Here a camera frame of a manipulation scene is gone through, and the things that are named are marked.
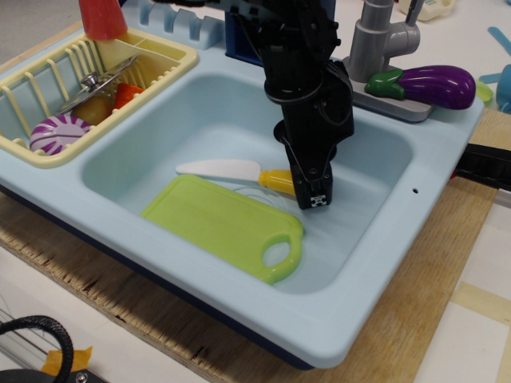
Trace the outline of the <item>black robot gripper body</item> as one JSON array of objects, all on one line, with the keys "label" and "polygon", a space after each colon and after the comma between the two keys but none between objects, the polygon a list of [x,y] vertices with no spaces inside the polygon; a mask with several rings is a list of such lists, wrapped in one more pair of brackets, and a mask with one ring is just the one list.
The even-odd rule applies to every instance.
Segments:
[{"label": "black robot gripper body", "polygon": [[283,121],[284,144],[297,184],[331,182],[337,144],[354,131],[352,87],[331,55],[340,40],[332,1],[228,1],[232,18],[259,58],[267,97]]}]

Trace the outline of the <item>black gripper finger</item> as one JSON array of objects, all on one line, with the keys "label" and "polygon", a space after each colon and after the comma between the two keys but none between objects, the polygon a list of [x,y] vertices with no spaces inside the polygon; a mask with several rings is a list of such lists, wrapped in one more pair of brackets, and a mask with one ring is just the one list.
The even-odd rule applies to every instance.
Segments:
[{"label": "black gripper finger", "polygon": [[327,169],[317,180],[308,180],[299,169],[292,169],[291,176],[295,198],[302,210],[327,206],[332,201],[333,177]]}]

